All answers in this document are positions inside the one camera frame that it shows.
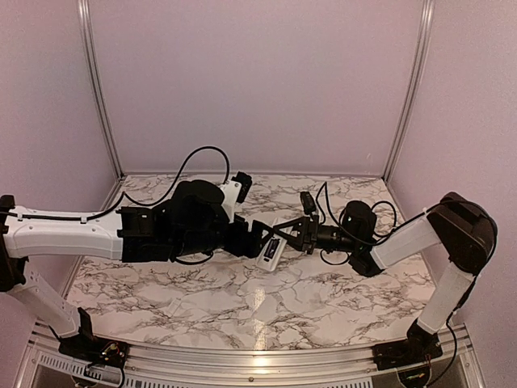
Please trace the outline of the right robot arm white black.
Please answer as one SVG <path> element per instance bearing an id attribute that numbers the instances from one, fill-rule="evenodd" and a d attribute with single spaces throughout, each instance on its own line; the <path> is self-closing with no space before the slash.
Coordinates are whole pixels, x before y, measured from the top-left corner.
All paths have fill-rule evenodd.
<path id="1" fill-rule="evenodd" d="M 449 263 L 400 346 L 401 356 L 416 362 L 431 350 L 431 340 L 468 299 L 494 255 L 498 227 L 481 206 L 455 192 L 449 192 L 438 204 L 386 235 L 376 235 L 375 226 L 372 207 L 353 200 L 333 225 L 323 225 L 314 216 L 303 216 L 272 229 L 297 251 L 346 252 L 352 269 L 365 277 L 377 276 L 428 247 L 442 245 Z"/>

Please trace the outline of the front aluminium rail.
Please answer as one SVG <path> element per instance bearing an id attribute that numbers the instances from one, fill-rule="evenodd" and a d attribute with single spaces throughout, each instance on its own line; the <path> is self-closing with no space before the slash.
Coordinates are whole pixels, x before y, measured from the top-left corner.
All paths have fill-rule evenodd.
<path id="1" fill-rule="evenodd" d="M 86 367 L 62 355 L 46 324 L 32 329 L 16 387 L 399 387 L 400 377 L 431 370 L 434 387 L 484 387 L 477 355 L 464 325 L 439 334 L 443 355 L 405 368 L 380 370 L 372 344 L 341 348 L 252 351 L 182 348 L 131 341 L 123 371 Z"/>

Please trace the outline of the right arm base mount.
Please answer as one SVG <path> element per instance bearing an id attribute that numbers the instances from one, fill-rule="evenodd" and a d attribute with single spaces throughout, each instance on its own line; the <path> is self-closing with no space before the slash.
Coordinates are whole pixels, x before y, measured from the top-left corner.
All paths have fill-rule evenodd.
<path id="1" fill-rule="evenodd" d="M 443 355 L 441 343 L 434 339 L 427 347 L 408 339 L 377 344 L 372 348 L 373 362 L 378 370 L 402 368 L 409 365 L 426 363 Z"/>

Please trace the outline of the left aluminium frame post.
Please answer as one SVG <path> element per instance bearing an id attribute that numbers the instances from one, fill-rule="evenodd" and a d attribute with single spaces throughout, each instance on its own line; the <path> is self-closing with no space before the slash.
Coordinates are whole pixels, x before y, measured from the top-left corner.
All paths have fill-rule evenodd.
<path id="1" fill-rule="evenodd" d="M 124 177 L 120 157 L 116 149 L 115 138 L 111 128 L 106 101 L 103 95 L 99 64 L 95 50 L 95 38 L 90 14 L 90 1 L 78 0 L 78 18 L 81 26 L 82 42 L 86 56 L 86 66 L 90 77 L 90 84 L 94 96 L 95 109 L 99 117 L 103 140 L 107 147 L 107 154 L 111 168 L 117 179 Z"/>

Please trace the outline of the right aluminium frame post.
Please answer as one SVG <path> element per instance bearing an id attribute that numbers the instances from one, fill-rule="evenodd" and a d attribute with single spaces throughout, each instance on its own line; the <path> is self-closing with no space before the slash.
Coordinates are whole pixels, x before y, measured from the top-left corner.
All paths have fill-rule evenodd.
<path id="1" fill-rule="evenodd" d="M 418 26 L 414 59 L 410 69 L 410 79 L 406 88 L 405 98 L 397 122 L 396 132 L 382 175 L 382 179 L 387 185 L 389 185 L 389 182 L 391 181 L 396 170 L 397 162 L 400 158 L 401 149 L 403 147 L 403 142 L 410 127 L 410 119 L 414 109 L 415 101 L 417 99 L 418 89 L 422 81 L 422 75 L 425 69 L 429 50 L 434 9 L 435 1 L 425 0 L 422 2 L 422 11 Z"/>

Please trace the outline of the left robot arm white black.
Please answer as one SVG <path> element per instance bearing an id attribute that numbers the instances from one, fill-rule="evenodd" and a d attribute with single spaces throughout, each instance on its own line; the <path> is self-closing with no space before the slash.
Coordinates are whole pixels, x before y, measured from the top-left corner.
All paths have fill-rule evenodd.
<path id="1" fill-rule="evenodd" d="M 1 199 L 1 291 L 43 319 L 86 360 L 102 352 L 88 315 L 40 279 L 28 260 L 38 255 L 93 256 L 123 263 L 182 262 L 223 250 L 255 258 L 271 237 L 264 224 L 236 214 L 248 185 L 183 181 L 155 205 L 116 206 L 103 213 L 49 213 Z"/>

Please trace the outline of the white battery cover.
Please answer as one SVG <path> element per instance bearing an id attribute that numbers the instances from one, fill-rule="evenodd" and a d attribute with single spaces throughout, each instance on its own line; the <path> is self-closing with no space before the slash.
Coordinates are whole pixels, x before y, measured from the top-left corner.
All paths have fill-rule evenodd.
<path id="1" fill-rule="evenodd" d="M 181 300 L 179 298 L 175 298 L 167 307 L 166 312 L 169 316 L 174 316 L 181 306 Z"/>

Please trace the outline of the white remote control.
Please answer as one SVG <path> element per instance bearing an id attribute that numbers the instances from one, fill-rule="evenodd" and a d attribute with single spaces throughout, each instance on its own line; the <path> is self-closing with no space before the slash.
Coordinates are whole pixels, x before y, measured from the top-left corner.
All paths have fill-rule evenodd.
<path id="1" fill-rule="evenodd" d="M 273 234 L 256 258 L 256 266 L 263 271 L 273 272 L 284 253 L 286 245 L 287 240 L 285 238 L 278 234 Z"/>

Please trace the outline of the aluminium frame post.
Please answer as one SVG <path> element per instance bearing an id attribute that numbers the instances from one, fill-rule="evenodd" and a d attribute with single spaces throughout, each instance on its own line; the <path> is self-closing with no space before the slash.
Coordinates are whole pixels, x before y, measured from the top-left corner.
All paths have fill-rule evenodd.
<path id="1" fill-rule="evenodd" d="M 414 109 L 415 101 L 417 99 L 418 89 L 422 81 L 422 75 L 425 69 L 429 50 L 434 9 L 435 1 L 425 0 L 422 2 L 422 11 L 418 26 L 414 59 L 410 69 L 410 79 L 406 88 L 405 98 L 397 122 L 396 132 L 382 175 L 382 179 L 387 185 L 389 185 L 389 182 L 391 181 L 396 170 L 397 162 L 400 158 L 401 149 L 403 147 L 403 142 L 410 127 L 410 119 Z"/>
<path id="2" fill-rule="evenodd" d="M 117 179 L 124 177 L 120 157 L 116 149 L 115 138 L 111 128 L 106 101 L 103 95 L 99 64 L 95 50 L 95 38 L 90 14 L 90 1 L 78 0 L 78 18 L 81 26 L 82 42 L 86 56 L 86 66 L 90 77 L 90 84 L 94 96 L 95 109 L 99 117 L 103 140 L 107 147 L 107 154 L 111 168 Z"/>

